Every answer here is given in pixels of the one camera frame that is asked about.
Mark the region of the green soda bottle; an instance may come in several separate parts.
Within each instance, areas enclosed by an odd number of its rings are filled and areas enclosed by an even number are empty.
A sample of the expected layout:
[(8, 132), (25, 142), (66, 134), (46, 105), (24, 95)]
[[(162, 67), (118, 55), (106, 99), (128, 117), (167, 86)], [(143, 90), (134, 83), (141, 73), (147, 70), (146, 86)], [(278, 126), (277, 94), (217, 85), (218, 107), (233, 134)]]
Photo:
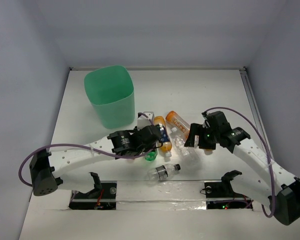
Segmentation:
[(144, 159), (148, 162), (153, 162), (158, 155), (158, 151), (156, 149), (152, 150), (151, 152), (149, 152), (148, 154), (146, 154), (144, 156)]

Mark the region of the large clear plastic bottle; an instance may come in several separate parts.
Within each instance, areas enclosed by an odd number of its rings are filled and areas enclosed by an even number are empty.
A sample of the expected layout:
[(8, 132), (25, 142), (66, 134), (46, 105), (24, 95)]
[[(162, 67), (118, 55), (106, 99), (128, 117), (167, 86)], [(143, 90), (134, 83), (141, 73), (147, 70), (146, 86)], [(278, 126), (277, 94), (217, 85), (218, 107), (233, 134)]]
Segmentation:
[(193, 148), (185, 147), (184, 134), (177, 127), (171, 129), (170, 139), (185, 167), (188, 169), (197, 167), (200, 161), (199, 156)]

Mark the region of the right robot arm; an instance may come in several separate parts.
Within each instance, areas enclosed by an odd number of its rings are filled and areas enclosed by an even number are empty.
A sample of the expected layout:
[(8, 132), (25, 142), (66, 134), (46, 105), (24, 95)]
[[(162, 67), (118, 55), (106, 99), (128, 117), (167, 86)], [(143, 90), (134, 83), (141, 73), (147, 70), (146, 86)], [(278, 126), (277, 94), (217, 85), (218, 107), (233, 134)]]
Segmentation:
[(268, 208), (268, 218), (289, 226), (300, 218), (300, 177), (281, 167), (271, 158), (267, 145), (258, 147), (241, 127), (233, 128), (222, 111), (202, 113), (204, 123), (192, 123), (185, 147), (215, 150), (217, 146), (246, 163), (257, 175), (250, 179), (239, 170), (221, 177), (220, 190), (225, 196), (239, 193)]

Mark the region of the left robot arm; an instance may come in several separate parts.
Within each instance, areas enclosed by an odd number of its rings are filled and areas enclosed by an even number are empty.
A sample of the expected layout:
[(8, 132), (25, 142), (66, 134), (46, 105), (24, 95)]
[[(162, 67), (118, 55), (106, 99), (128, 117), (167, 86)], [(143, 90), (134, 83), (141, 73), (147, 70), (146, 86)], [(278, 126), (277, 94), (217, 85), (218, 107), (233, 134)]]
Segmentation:
[(117, 159), (135, 159), (152, 151), (161, 138), (154, 125), (142, 129), (119, 130), (88, 145), (70, 144), (68, 150), (50, 153), (45, 147), (37, 151), (29, 164), (32, 192), (45, 196), (57, 189), (75, 190), (94, 198), (101, 183), (91, 170), (81, 179), (71, 180), (69, 172), (81, 167)]

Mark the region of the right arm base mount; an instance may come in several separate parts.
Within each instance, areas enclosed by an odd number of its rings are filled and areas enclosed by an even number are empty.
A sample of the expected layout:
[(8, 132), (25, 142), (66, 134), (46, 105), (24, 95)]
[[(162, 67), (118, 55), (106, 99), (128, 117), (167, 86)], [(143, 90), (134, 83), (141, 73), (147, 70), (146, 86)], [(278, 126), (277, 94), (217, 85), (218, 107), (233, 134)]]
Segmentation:
[(200, 190), (205, 196), (207, 210), (253, 209), (253, 200), (235, 193), (221, 181), (208, 181)]

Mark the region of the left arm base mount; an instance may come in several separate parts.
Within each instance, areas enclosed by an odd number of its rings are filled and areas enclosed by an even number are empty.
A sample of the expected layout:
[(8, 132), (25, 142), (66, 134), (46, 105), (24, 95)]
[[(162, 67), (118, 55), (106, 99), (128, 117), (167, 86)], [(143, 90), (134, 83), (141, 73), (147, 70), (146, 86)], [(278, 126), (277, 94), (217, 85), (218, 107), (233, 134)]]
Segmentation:
[(117, 182), (102, 181), (102, 189), (87, 193), (73, 191), (68, 207), (71, 210), (116, 210)]

